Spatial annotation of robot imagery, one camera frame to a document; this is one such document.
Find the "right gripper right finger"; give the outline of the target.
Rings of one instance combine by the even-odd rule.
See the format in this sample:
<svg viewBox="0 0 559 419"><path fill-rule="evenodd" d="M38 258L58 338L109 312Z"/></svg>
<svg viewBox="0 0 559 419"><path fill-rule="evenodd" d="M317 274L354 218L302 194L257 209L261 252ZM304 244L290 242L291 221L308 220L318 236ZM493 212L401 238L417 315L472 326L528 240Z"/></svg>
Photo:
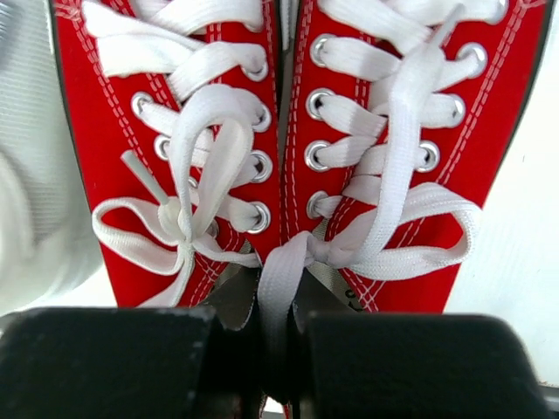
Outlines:
<svg viewBox="0 0 559 419"><path fill-rule="evenodd" d="M524 347L477 315L315 313L294 418L550 418Z"/></svg>

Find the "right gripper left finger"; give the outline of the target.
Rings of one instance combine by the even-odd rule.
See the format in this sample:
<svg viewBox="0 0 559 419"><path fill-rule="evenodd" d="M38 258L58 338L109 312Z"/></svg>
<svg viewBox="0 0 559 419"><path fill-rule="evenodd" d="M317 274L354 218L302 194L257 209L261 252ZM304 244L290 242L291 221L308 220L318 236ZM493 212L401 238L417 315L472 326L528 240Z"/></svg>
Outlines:
<svg viewBox="0 0 559 419"><path fill-rule="evenodd" d="M250 348L208 306L14 313L1 323L1 415L257 418Z"/></svg>

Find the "white sneaker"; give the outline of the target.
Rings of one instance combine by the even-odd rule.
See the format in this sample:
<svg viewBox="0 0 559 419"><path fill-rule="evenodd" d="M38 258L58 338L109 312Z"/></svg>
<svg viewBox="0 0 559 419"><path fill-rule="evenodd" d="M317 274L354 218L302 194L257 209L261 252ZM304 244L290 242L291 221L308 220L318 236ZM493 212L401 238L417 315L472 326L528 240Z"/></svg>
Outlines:
<svg viewBox="0 0 559 419"><path fill-rule="evenodd" d="M1 313L84 283L101 265L46 1L1 3Z"/></svg>

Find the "red canvas sneaker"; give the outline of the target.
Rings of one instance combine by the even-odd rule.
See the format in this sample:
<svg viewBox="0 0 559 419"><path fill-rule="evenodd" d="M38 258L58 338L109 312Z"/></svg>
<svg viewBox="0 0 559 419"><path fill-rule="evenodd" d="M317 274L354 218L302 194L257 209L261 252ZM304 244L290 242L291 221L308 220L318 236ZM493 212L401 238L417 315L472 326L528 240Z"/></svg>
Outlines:
<svg viewBox="0 0 559 419"><path fill-rule="evenodd" d="M550 1L305 1L282 246L259 284L281 337L303 270L367 312L441 313L472 252L549 26Z"/></svg>
<svg viewBox="0 0 559 419"><path fill-rule="evenodd" d="M53 1L66 112L119 306L194 306L280 243L273 1Z"/></svg>

